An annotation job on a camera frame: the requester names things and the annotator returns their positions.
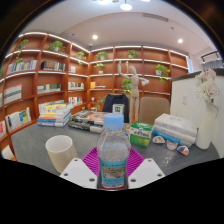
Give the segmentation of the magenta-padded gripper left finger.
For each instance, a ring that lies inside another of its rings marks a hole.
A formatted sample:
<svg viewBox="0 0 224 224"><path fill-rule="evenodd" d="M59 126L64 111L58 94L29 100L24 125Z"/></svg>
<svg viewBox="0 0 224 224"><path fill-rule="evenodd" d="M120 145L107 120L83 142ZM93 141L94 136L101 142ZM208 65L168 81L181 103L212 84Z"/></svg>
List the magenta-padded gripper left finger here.
<svg viewBox="0 0 224 224"><path fill-rule="evenodd" d="M99 160L97 149L93 148L82 158L74 158L60 174L60 177L78 186L96 189L98 185Z"/></svg>

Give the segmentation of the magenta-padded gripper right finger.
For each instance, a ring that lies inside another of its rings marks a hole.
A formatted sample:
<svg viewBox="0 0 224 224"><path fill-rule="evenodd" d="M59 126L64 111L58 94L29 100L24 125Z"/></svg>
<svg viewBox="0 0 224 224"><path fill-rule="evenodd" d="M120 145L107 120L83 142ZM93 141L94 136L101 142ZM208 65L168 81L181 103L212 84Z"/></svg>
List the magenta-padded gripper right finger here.
<svg viewBox="0 0 224 224"><path fill-rule="evenodd" d="M135 149L130 151L126 163L129 189L140 188L165 176L152 158L144 158Z"/></svg>

